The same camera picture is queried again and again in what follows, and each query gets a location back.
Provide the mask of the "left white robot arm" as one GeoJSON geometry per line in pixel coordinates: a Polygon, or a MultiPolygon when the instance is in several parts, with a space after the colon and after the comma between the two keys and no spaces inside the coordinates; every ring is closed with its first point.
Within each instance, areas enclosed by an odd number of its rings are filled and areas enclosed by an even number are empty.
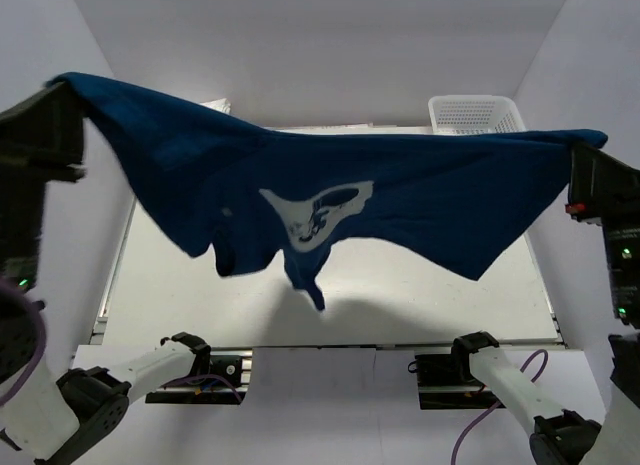
{"type": "Polygon", "coordinates": [[[37,464],[71,464],[108,436],[129,405],[170,383],[199,384],[210,346],[179,333],[124,364],[55,378],[44,359],[38,275],[46,187],[84,175],[84,113],[72,88],[49,85],[1,114],[1,440],[37,464]]]}

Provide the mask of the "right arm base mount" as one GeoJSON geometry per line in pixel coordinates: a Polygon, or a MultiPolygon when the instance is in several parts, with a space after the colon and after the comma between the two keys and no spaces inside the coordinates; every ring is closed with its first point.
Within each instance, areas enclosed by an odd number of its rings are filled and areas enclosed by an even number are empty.
{"type": "Polygon", "coordinates": [[[498,400],[487,385],[470,372],[470,356],[499,342],[480,331],[455,338],[450,344],[418,344],[407,371],[416,378],[421,410],[488,409],[498,400]]]}

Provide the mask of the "blue polo t-shirt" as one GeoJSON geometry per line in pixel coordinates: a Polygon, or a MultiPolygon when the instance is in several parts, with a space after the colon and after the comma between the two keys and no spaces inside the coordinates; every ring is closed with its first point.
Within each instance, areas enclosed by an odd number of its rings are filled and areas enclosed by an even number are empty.
{"type": "Polygon", "coordinates": [[[465,137],[313,135],[265,129],[105,77],[61,76],[165,236],[217,273],[265,269],[277,254],[292,286],[323,310],[316,278],[349,238],[405,247],[480,278],[568,185],[570,148],[595,130],[465,137]]]}

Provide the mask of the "white plastic mesh basket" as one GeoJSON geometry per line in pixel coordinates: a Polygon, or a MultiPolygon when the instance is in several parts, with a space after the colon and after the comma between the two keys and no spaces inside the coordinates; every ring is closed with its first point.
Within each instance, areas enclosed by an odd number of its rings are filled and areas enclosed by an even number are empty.
{"type": "Polygon", "coordinates": [[[444,95],[428,101],[432,131],[461,136],[526,130],[515,103],[504,96],[444,95]]]}

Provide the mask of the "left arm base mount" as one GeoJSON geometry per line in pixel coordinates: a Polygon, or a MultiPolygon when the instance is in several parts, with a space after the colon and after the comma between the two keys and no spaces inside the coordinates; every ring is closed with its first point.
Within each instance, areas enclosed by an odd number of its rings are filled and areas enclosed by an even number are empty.
{"type": "Polygon", "coordinates": [[[146,395],[146,404],[172,405],[240,405],[249,384],[251,359],[240,354],[216,351],[203,339],[181,332],[163,337],[181,343],[196,353],[196,361],[185,378],[174,379],[146,395]]]}

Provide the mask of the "white t-shirt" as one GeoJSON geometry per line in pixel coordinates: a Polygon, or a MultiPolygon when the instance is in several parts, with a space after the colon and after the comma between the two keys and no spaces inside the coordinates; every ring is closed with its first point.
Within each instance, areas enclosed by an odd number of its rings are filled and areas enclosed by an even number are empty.
{"type": "Polygon", "coordinates": [[[224,113],[224,114],[231,113],[231,104],[229,100],[226,98],[216,99],[209,102],[203,102],[202,106],[217,112],[224,113]]]}

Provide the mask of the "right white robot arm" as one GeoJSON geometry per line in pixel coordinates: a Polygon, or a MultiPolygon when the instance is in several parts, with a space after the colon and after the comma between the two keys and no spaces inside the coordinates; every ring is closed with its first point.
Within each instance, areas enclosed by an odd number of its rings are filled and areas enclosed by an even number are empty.
{"type": "Polygon", "coordinates": [[[571,151],[566,212],[601,226],[614,316],[634,331],[608,337],[611,401],[603,422],[551,398],[515,367],[487,332],[458,337],[451,369],[486,386],[529,438],[537,464],[636,464],[639,461],[639,172],[586,143],[571,151]]]}

